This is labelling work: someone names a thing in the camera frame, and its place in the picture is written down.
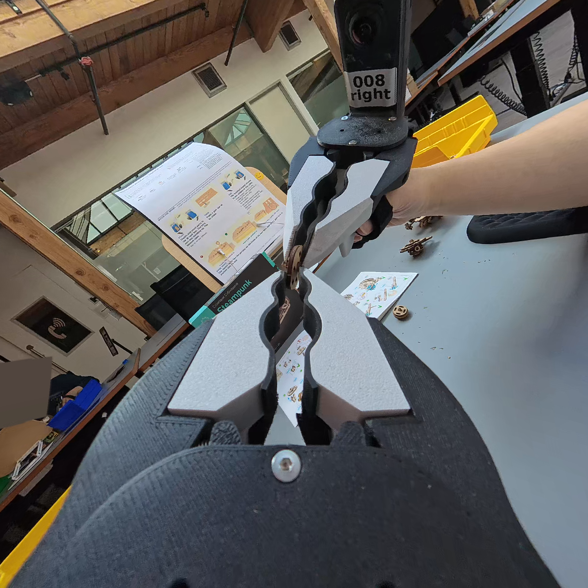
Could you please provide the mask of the brown cardboard piece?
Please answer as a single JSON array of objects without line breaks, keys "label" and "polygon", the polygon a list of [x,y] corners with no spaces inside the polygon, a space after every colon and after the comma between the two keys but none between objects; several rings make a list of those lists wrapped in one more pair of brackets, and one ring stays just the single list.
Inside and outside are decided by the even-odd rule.
[{"label": "brown cardboard piece", "polygon": [[37,420],[1,429],[1,477],[11,474],[17,461],[51,431],[46,423]]}]

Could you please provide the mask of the person's right hand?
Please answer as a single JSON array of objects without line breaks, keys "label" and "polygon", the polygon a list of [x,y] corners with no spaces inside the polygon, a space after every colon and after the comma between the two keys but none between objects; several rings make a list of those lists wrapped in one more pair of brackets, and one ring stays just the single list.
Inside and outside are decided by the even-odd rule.
[{"label": "person's right hand", "polygon": [[384,228],[405,224],[414,217],[426,213],[434,216],[452,213],[450,192],[444,184],[446,165],[437,164],[417,168],[410,173],[406,183],[386,194],[386,201],[392,207],[392,218]]}]

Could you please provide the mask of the person's right forearm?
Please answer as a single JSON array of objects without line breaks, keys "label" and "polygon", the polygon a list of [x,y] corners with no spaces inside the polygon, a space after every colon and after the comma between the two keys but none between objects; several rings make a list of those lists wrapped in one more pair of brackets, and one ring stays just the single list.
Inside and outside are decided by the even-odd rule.
[{"label": "person's right forearm", "polygon": [[587,118],[564,116],[445,165],[433,183],[442,215],[494,215],[587,206]]}]

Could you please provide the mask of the black monitor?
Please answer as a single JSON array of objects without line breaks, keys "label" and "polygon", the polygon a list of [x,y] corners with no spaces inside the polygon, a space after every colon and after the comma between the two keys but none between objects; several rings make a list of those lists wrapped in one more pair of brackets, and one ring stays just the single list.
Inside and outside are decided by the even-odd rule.
[{"label": "black monitor", "polygon": [[161,329],[176,314],[185,321],[216,294],[186,268],[179,266],[148,287],[150,298],[136,312],[155,330]]}]

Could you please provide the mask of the wall air vent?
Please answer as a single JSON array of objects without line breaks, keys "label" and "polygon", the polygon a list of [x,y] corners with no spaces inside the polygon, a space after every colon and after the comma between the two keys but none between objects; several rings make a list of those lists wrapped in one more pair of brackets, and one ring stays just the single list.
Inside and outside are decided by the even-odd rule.
[{"label": "wall air vent", "polygon": [[227,88],[226,83],[211,62],[202,64],[191,73],[209,98],[217,96]]},{"label": "wall air vent", "polygon": [[279,30],[279,37],[288,51],[298,47],[302,42],[290,20],[283,22]]}]

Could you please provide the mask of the wooden disc part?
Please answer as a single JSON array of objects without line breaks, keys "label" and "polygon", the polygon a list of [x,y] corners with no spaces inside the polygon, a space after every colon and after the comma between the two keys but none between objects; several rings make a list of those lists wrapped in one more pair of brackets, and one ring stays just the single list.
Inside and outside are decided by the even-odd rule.
[{"label": "wooden disc part", "polygon": [[299,282],[299,271],[304,253],[303,245],[293,246],[282,264],[284,274],[284,287],[288,290],[295,290]]}]

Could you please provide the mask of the grey desk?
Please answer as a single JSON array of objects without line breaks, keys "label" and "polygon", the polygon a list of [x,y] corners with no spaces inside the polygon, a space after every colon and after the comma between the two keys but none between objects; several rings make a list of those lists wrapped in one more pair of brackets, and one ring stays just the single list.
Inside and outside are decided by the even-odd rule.
[{"label": "grey desk", "polygon": [[[487,148],[563,116],[587,118],[587,95]],[[393,331],[465,405],[556,579],[587,587],[587,235],[475,244],[466,216],[445,215],[440,266],[419,271],[417,329]]]}]

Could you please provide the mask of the black phone wall sign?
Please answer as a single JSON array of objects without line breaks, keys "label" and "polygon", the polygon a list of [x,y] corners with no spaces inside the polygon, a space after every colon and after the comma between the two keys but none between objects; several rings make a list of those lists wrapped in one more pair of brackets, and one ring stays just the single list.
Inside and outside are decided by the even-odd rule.
[{"label": "black phone wall sign", "polygon": [[65,356],[94,334],[90,328],[45,297],[19,312],[12,321]]}]

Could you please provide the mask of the printed instruction sheet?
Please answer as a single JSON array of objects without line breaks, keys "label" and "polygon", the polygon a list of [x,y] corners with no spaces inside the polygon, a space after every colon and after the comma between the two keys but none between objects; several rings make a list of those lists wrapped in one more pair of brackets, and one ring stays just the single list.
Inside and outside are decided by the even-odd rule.
[{"label": "printed instruction sheet", "polygon": [[282,245],[286,195],[216,146],[190,142],[114,195],[220,285]]}]

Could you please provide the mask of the yellow plastic bin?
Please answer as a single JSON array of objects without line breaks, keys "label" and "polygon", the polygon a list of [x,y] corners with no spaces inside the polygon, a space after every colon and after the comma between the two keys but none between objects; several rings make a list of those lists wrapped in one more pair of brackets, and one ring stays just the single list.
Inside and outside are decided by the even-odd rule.
[{"label": "yellow plastic bin", "polygon": [[478,95],[413,135],[417,139],[412,169],[460,158],[484,149],[497,126],[487,100]]},{"label": "yellow plastic bin", "polygon": [[71,486],[65,490],[63,495],[51,506],[40,521],[26,534],[11,553],[1,563],[1,587],[8,587],[12,579],[19,572],[24,563],[39,545],[53,524],[55,518],[63,507],[66,498],[70,494]]}]

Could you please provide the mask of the assembly instruction booklet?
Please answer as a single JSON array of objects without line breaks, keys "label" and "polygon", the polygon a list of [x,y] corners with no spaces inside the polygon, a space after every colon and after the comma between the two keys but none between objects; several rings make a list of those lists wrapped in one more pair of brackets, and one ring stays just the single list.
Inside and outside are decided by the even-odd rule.
[{"label": "assembly instruction booklet", "polygon": [[[381,320],[398,305],[398,299],[415,280],[417,273],[361,272],[341,291],[341,296],[368,318]],[[311,338],[298,326],[289,338],[290,344],[276,360],[278,405],[294,428],[302,413],[303,369],[306,348]]]}]

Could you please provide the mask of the long side table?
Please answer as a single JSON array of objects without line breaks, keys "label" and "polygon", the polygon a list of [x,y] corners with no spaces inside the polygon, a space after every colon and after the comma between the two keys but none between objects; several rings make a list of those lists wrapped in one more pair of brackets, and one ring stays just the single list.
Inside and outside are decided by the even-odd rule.
[{"label": "long side table", "polygon": [[1,510],[6,509],[18,496],[26,496],[47,475],[57,455],[72,443],[73,439],[96,415],[104,410],[104,406],[120,390],[128,386],[133,378],[142,377],[145,371],[170,348],[174,347],[190,328],[189,323],[184,321],[180,315],[175,315],[142,348],[134,351],[102,384],[99,395],[88,410],[69,429],[56,436],[52,443],[45,448],[41,457],[30,465],[25,474],[18,481],[13,482],[1,495]]}]

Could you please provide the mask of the dark model kit box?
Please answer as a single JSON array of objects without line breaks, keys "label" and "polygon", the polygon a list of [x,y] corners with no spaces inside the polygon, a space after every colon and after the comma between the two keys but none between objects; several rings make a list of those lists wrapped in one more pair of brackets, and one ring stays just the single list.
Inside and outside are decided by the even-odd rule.
[{"label": "dark model kit box", "polygon": [[[220,312],[245,296],[250,290],[261,284],[265,279],[280,271],[267,253],[251,258],[233,277],[231,282],[219,290],[197,311],[189,311],[187,322],[198,328],[203,322],[212,320]],[[284,343],[298,327],[303,319],[303,303],[297,290],[285,289],[285,300],[279,311],[280,329],[272,338],[271,345],[275,351]]]}]

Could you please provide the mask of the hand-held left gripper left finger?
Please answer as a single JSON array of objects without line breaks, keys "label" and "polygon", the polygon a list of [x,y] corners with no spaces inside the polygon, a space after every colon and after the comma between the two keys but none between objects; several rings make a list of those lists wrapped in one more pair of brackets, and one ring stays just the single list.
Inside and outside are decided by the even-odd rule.
[{"label": "hand-held left gripper left finger", "polygon": [[229,420],[262,445],[277,409],[272,338],[280,329],[283,273],[271,274],[212,321],[167,410]]}]

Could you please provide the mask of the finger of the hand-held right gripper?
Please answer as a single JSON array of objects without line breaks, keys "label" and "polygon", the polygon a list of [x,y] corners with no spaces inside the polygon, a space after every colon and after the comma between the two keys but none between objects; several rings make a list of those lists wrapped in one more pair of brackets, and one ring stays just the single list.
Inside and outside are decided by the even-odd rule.
[{"label": "finger of the hand-held right gripper", "polygon": [[326,214],[313,229],[301,263],[304,268],[317,264],[337,248],[343,257],[349,255],[356,230],[371,217],[371,196],[388,165],[387,160],[369,159],[349,167],[346,188],[329,202]]},{"label": "finger of the hand-held right gripper", "polygon": [[336,164],[323,155],[309,156],[288,190],[283,230],[283,257],[293,246],[309,245],[313,229],[335,198]]}]

